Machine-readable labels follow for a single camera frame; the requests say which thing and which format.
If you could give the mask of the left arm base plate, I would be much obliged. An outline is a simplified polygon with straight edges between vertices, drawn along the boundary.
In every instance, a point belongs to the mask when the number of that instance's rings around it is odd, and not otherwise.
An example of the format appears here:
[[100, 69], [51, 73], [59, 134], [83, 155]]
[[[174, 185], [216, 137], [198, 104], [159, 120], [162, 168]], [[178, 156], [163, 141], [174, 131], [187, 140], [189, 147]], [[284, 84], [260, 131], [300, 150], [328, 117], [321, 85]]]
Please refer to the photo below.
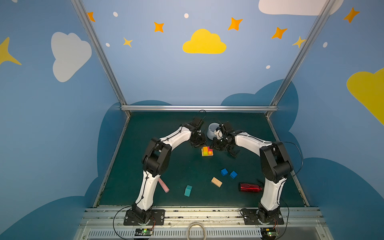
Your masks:
[[151, 210], [143, 213], [136, 213], [128, 210], [123, 222], [124, 226], [163, 226], [165, 220], [165, 210]]

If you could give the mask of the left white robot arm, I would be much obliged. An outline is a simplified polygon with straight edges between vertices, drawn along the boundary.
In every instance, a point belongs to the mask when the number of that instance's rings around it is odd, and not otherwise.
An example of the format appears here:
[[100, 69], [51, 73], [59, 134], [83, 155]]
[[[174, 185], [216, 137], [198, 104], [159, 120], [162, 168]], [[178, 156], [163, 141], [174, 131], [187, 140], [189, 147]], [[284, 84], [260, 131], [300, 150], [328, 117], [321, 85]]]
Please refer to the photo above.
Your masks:
[[203, 119], [194, 117], [190, 123], [180, 125], [173, 133], [150, 140], [142, 159], [142, 185], [131, 207], [138, 223], [146, 224], [150, 220], [156, 186], [169, 166], [172, 151], [184, 142], [190, 142], [193, 148], [206, 143], [206, 137], [201, 131], [203, 123]]

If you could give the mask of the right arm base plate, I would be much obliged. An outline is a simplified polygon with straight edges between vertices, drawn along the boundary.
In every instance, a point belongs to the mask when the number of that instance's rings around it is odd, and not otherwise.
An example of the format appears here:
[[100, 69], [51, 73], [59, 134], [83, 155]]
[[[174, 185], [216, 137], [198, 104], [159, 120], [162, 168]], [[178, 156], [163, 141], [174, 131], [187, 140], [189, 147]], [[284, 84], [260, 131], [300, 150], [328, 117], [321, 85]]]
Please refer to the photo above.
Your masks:
[[242, 208], [240, 214], [245, 225], [283, 225], [285, 223], [280, 209], [266, 211], [264, 209]]

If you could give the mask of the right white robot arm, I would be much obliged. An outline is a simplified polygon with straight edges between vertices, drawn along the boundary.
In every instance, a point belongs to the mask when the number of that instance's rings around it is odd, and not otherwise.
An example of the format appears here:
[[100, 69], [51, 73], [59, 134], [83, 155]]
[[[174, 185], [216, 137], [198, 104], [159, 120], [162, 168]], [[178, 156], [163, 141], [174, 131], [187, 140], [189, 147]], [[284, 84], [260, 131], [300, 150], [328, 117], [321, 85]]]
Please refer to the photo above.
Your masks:
[[220, 124], [214, 130], [211, 148], [228, 151], [236, 157], [242, 147], [256, 154], [261, 160], [261, 169], [265, 177], [263, 196], [258, 205], [257, 218], [261, 224], [269, 224], [280, 214], [280, 199], [284, 184], [293, 171], [290, 156], [281, 142], [259, 139], [241, 130], [234, 130], [230, 123]]

